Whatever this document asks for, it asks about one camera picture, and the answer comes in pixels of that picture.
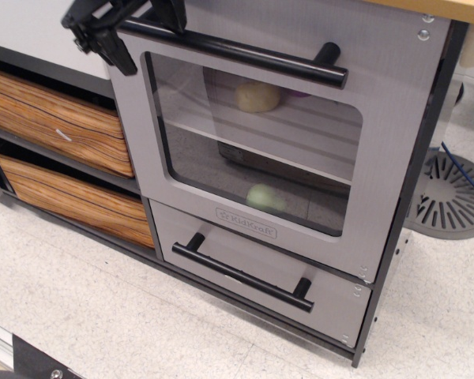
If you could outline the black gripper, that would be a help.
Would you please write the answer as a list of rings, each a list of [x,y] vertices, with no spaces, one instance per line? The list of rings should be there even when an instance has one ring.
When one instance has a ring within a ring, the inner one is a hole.
[[[62,17],[62,26],[73,32],[80,51],[98,54],[123,75],[135,75],[137,67],[118,37],[117,29],[143,6],[152,7],[166,29],[174,33],[185,32],[186,7],[183,0],[74,1]]]

